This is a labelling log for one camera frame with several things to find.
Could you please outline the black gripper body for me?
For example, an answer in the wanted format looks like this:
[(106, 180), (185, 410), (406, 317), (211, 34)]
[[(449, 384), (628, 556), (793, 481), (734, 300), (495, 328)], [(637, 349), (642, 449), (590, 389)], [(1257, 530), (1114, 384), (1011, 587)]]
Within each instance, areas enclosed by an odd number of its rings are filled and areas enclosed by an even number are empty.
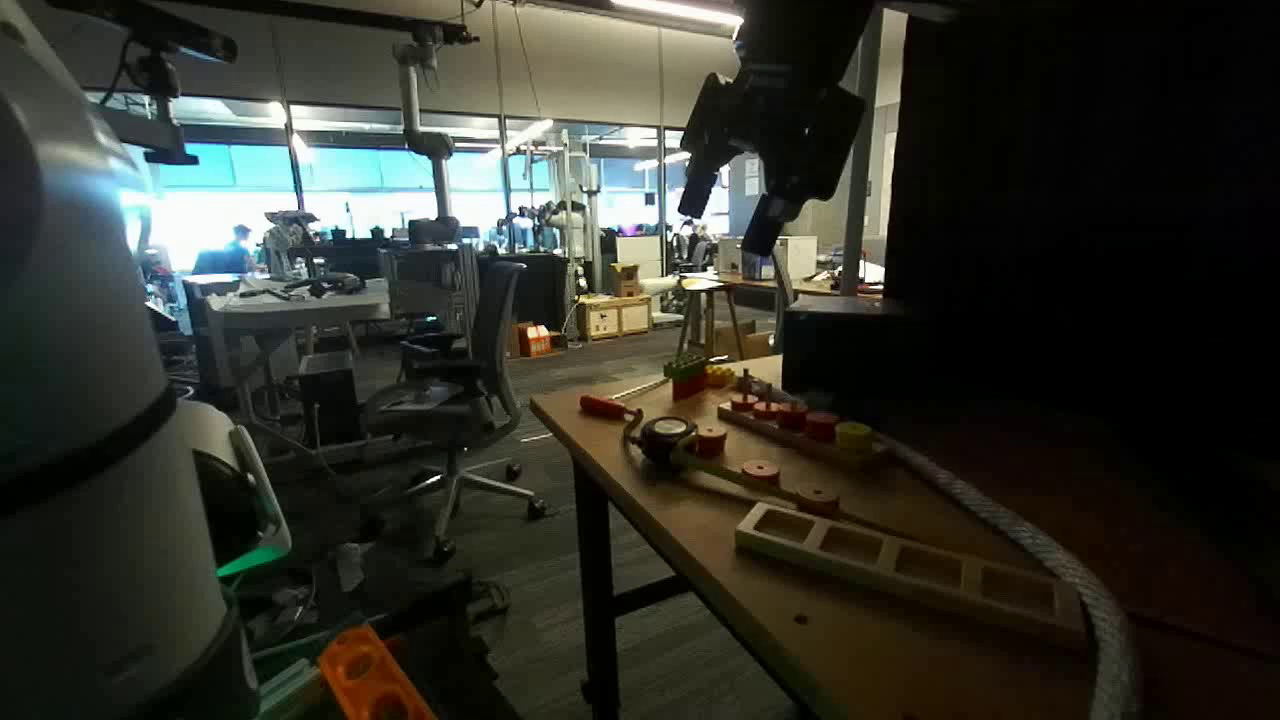
[(705, 76), (683, 124), (720, 137), (734, 154), (765, 158), (765, 191), (829, 200), (856, 141), (865, 101), (844, 66), (878, 0), (740, 0), (738, 76)]

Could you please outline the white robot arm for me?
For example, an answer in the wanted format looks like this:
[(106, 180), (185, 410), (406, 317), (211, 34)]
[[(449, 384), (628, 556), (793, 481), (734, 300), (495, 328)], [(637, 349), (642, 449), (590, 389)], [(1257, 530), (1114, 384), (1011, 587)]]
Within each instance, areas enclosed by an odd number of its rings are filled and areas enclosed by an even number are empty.
[(0, 31), (0, 714), (257, 720), (134, 256), (141, 170), (22, 2)]

